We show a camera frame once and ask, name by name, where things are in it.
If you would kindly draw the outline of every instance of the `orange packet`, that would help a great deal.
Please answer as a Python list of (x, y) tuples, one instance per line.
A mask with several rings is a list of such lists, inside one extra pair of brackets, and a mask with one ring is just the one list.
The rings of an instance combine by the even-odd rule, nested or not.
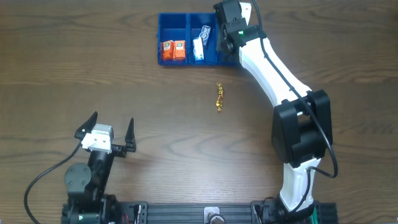
[(163, 46), (162, 59), (172, 60), (174, 56), (174, 41), (172, 40), (165, 41), (163, 42), (162, 46)]
[(174, 60), (185, 59), (185, 40), (176, 40), (174, 42)]

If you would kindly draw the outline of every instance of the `gold object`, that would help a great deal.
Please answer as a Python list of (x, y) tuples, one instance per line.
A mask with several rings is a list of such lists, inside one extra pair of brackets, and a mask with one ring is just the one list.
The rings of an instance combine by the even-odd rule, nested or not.
[(220, 99), (224, 98), (224, 89), (222, 84), (217, 82), (216, 85), (218, 86), (218, 99), (216, 101), (216, 107), (218, 108), (218, 112), (221, 112), (221, 108), (223, 107), (223, 102)]

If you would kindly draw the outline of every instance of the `wooden table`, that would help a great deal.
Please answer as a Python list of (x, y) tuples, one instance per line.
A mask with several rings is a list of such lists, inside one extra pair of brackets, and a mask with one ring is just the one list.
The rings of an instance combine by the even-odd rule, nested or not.
[[(120, 201), (250, 202), (277, 195), (282, 163), (272, 106), (237, 68), (157, 64), (160, 12), (211, 12), (220, 0), (0, 1), (0, 219), (31, 223), (22, 203), (36, 175), (69, 155), (94, 111), (138, 150), (115, 159), (107, 193)], [(398, 1), (259, 1), (264, 30), (301, 81), (331, 98), (340, 173), (313, 195), (340, 223), (398, 215)], [(252, 14), (252, 23), (256, 17)], [(216, 85), (225, 89), (223, 112)], [(59, 223), (63, 175), (80, 150), (29, 195), (42, 223)], [(320, 166), (331, 170), (328, 154)]]

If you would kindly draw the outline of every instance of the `blue bin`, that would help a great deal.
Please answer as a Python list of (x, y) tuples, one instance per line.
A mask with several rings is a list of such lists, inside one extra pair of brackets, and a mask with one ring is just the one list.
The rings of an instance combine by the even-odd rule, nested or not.
[[(207, 48), (203, 49), (205, 59), (195, 61), (192, 40), (199, 37), (202, 26), (210, 26), (211, 32)], [(233, 56), (226, 57), (216, 50), (218, 23), (214, 13), (160, 13), (157, 34), (157, 59), (159, 65), (237, 65)], [(185, 40), (187, 50), (185, 60), (162, 60), (162, 42), (168, 40)]]

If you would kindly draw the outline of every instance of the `black cable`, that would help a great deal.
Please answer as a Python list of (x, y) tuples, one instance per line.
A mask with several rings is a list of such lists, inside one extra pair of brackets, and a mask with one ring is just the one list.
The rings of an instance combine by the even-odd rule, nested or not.
[[(259, 27), (262, 30), (262, 21), (261, 21), (261, 15), (260, 15), (260, 10), (259, 10), (259, 6), (257, 5), (257, 1), (256, 0), (252, 0), (253, 4), (254, 4), (254, 8), (256, 9), (257, 12), (257, 18), (259, 21)], [(322, 135), (322, 138), (326, 144), (326, 147), (329, 150), (330, 153), (330, 157), (333, 163), (333, 175), (317, 168), (317, 167), (308, 167), (307, 168), (307, 179), (308, 179), (308, 184), (307, 184), (307, 189), (305, 190), (305, 193), (303, 195), (303, 198), (301, 199), (300, 203), (292, 210), (292, 212), (295, 212), (305, 201), (305, 199), (307, 198), (308, 192), (310, 191), (310, 184), (311, 184), (311, 170), (315, 170), (329, 178), (335, 178), (338, 174), (338, 164), (337, 164), (337, 159), (336, 159), (336, 155), (335, 152), (333, 151), (333, 148), (330, 145), (330, 142), (325, 134), (325, 132), (322, 130), (322, 127), (317, 119), (317, 117), (315, 116), (315, 114), (313, 113), (312, 109), (310, 108), (310, 106), (307, 104), (307, 102), (305, 102), (305, 100), (301, 97), (301, 95), (297, 92), (297, 90), (289, 83), (289, 81), (287, 81), (287, 79), (284, 77), (284, 75), (282, 74), (282, 72), (279, 70), (279, 68), (276, 67), (276, 65), (274, 64), (274, 62), (271, 60), (271, 58), (269, 58), (265, 48), (264, 48), (264, 43), (263, 43), (263, 38), (260, 38), (260, 43), (261, 43), (261, 49), (262, 52), (264, 53), (264, 58), (266, 58), (268, 60), (268, 62), (271, 64), (272, 68), (274, 68), (274, 70), (278, 73), (278, 75), (283, 79), (283, 81), (286, 83), (286, 85), (289, 87), (289, 89), (297, 96), (299, 102), (301, 102), (301, 104), (304, 105), (305, 110), (307, 111), (307, 113), (310, 115), (312, 121), (314, 122), (315, 126), (317, 127), (319, 133)]]
[(53, 171), (54, 169), (58, 168), (60, 165), (64, 164), (66, 161), (68, 161), (70, 158), (72, 158), (76, 152), (79, 150), (81, 146), (81, 142), (79, 142), (79, 144), (76, 146), (76, 149), (68, 156), (66, 157), (63, 161), (55, 164), (54, 166), (52, 166), (51, 168), (47, 169), (46, 171), (44, 171), (43, 173), (39, 174), (30, 184), (29, 186), (26, 188), (25, 191), (25, 195), (24, 195), (24, 205), (25, 205), (25, 210), (26, 213), (28, 214), (28, 216), (30, 217), (30, 219), (32, 219), (32, 221), (35, 224), (40, 224), (39, 221), (37, 221), (37, 219), (33, 216), (32, 212), (30, 212), (29, 206), (27, 204), (27, 196), (29, 195), (29, 192), (31, 190), (31, 188), (33, 187), (34, 184), (36, 184), (36, 182), (42, 178), (45, 174), (48, 174), (49, 172)]

